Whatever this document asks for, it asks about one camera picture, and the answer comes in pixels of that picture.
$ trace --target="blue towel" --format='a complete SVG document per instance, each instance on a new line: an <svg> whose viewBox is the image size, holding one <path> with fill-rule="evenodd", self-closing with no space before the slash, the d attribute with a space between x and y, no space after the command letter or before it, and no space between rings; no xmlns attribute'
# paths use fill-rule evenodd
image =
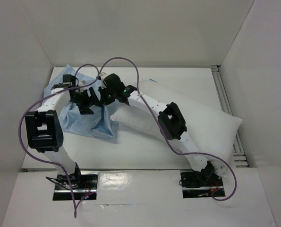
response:
<svg viewBox="0 0 281 227"><path fill-rule="evenodd" d="M51 88L55 84L62 83L64 74L75 75L75 70L67 65L67 67L44 89L44 97L51 94ZM94 78L85 76L81 73L77 74L79 79L79 85L82 85L81 81L85 81L86 84L94 81ZM100 93L98 87L101 86L101 81L95 82L93 85L94 91L97 97L100 99ZM115 113L120 103L115 101L114 103L98 107L91 106L90 109L94 112L92 115L81 115L76 104L68 103L62 109L59 120L60 125L65 132L70 132L77 135L98 137L98 138L114 138L118 129L118 123L110 120L110 116Z"/></svg>

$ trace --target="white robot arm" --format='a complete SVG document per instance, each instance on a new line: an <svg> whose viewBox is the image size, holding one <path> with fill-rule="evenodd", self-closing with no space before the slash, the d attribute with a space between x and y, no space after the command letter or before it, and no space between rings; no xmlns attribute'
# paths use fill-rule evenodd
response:
<svg viewBox="0 0 281 227"><path fill-rule="evenodd" d="M187 133L185 120L175 103L167 105L144 94L139 94L135 87L131 85L126 87L116 74L100 79L102 81L102 86L99 88L101 99L98 100L92 87L89 88L90 96L86 90L82 92L66 90L58 93L62 89L75 87L75 77L64 75L63 83L53 86L51 90L52 94L58 94L47 99L35 112L29 112L25 116L29 146L43 153L51 162L61 164L66 169L72 183L82 183L81 173L77 163L68 156L63 147L64 137L58 119L62 108L68 102L76 103L81 114L93 114L89 109L92 105L109 105L115 100L150 113L140 97L142 96L158 118L168 140L179 140L178 146L183 153L198 151ZM207 159L203 156L188 156L187 159L194 171L200 172L207 166ZM58 179L67 183L62 168L55 167L58 171Z"/></svg>

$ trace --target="purple cable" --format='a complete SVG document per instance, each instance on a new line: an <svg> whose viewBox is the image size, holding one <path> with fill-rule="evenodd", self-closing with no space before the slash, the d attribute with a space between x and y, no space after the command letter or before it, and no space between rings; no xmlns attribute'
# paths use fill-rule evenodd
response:
<svg viewBox="0 0 281 227"><path fill-rule="evenodd" d="M106 65L108 62L110 62L111 60L114 60L114 59L126 60L126 61L130 62L130 63L134 66L134 68L136 69L136 73L137 73L137 83L136 83L137 92L138 92L138 94L140 95L140 91L139 91L139 71L138 71L137 66L136 66L136 65L134 64L134 62L132 62L131 60L129 60L129 59L127 59L127 58L123 58L123 57L114 57L114 58L111 58L111 59L107 60L107 61L103 64L103 66L101 67L101 69L100 69L99 72L101 73L101 71L102 71L102 69L105 67L105 65ZM206 156L210 156L210 157L213 157L213 158L216 158L216 159L220 160L221 162L223 162L223 163L229 168L229 170L231 171L231 173L232 173L232 175L233 175L233 177L234 177L234 181L235 181L235 187L234 187L233 192L232 192L228 197L226 197L226 198L224 198L224 199L217 199L216 197L214 197L214 193L217 192L217 191L222 190L222 189L218 189L218 190L213 191L212 194L211 194L211 196L212 196L212 198L213 198L214 200L216 200L216 201L226 201L226 200L228 200L229 198L231 198L231 197L235 194L235 192L236 192L236 190L237 190L237 178L236 178L236 175L235 175L234 171L233 171L232 168L230 167L230 165L229 165L226 161L224 161L222 158L219 158L219 157L217 157L217 156L215 156L215 155L211 155L211 154L208 154L208 153L203 153L203 152L179 153L179 152L175 151L175 149L174 149L174 148L172 147L172 145L169 143L169 140L167 139L167 137L166 137L166 135L165 135L163 129L161 128L161 126L160 126L160 124L159 124L159 122L158 122L158 119L156 118L154 112L151 110L149 104L146 102L145 98L143 98L142 96L140 96L140 97L141 97L141 99L143 100L143 102L145 103L145 105L146 105L146 107L148 108L148 110L150 111L151 115L153 116L153 118L154 118L156 124L158 125L158 127L159 127L159 129L160 129L160 132L161 132L162 136L164 137L165 142L167 143L167 145L169 146L169 148L170 148L176 155L181 155L181 156L184 156L184 155L206 155Z"/></svg>
<svg viewBox="0 0 281 227"><path fill-rule="evenodd" d="M92 65L92 64L86 64L86 65L82 65L81 67L79 67L79 68L77 69L76 73L75 73L75 76L77 75L77 72L78 72L82 67L84 67L84 66L93 66L93 67L97 70L97 77L96 77L96 79L95 79L92 83L87 84L87 85L84 85L84 86L79 86L79 87L70 87L70 88L66 88L66 89L64 89L64 90L61 90L61 91L59 91L59 92L56 92L56 93L54 93L54 94L52 94L52 95L49 95L49 96L47 96L47 97L44 97L44 98L38 100L37 102L35 102L34 104L32 104L29 108L27 108L27 110L23 113L23 115L22 115L22 117L21 117L21 119L20 119L20 121L19 121L19 124L18 124L18 140L19 140L19 143L20 143L21 147L22 147L23 150L26 152L26 154L29 155L30 157L34 158L35 160L39 161L39 162L44 162L44 163L48 163L48 164L52 164L52 165L59 166L59 167L61 167L61 169L64 171L64 173L65 173L65 175L66 175L66 177L67 177L67 180L68 180L68 184L69 184L70 192L71 192L71 197L72 197L72 201L73 201L73 206L74 206L74 218L77 217L77 205L76 205L75 199L74 199L74 193L73 193L72 183L71 183L71 181L70 181L70 178L69 178L69 175L68 175L66 169L65 169L61 164L59 164L59 163L46 161L46 160L40 159L40 158L34 156L33 154L31 154L31 153L27 150L27 148L25 147L25 145L24 145L24 143L23 143L21 130L22 130L22 124L23 124L24 117L25 117L26 114L27 114L33 107L35 107L37 104L43 102L44 100L46 100L46 99L48 99L48 98L51 98L51 97L55 96L56 94L62 93L62 92L64 92L64 91L76 90L76 89L79 89L79 88L84 88L84 87L87 87L87 86L91 86L92 84L94 84L94 83L97 81L97 79L98 79L98 77L99 77L99 70L98 70L98 68L97 68L95 65Z"/></svg>

